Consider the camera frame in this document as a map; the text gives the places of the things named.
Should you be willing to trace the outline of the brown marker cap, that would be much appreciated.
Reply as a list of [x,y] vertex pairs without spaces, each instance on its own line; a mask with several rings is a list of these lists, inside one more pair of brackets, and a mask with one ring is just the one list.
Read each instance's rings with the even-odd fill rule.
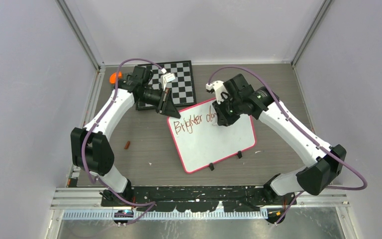
[[127,143],[125,144],[124,149],[127,150],[129,147],[130,147],[130,141],[127,141]]

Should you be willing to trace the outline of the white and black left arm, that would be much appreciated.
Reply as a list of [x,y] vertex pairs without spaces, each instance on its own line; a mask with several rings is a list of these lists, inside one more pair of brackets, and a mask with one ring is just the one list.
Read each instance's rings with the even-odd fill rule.
[[162,86],[149,86],[154,74],[144,66],[135,66],[133,71],[123,74],[117,70],[111,78],[114,88],[110,97],[97,115],[82,128],[74,128],[70,134],[73,165],[84,170],[92,183],[100,182],[113,194],[121,206],[132,202],[131,181],[123,176],[114,165],[114,152],[109,140],[125,113],[137,102],[156,108],[156,113],[179,119],[172,90],[167,83],[176,79],[174,73],[156,64],[161,73]]

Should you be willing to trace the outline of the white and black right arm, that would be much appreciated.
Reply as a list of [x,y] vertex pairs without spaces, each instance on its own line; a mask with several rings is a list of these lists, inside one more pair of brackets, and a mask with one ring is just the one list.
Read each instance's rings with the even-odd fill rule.
[[215,94],[212,105],[219,126],[231,126],[243,115],[252,116],[276,132],[302,160],[301,169],[277,174],[263,185],[262,195],[268,203],[277,204],[284,195],[295,191],[317,196],[340,174],[346,149],[318,138],[266,86],[254,90],[238,74],[226,82],[207,83],[205,89]]

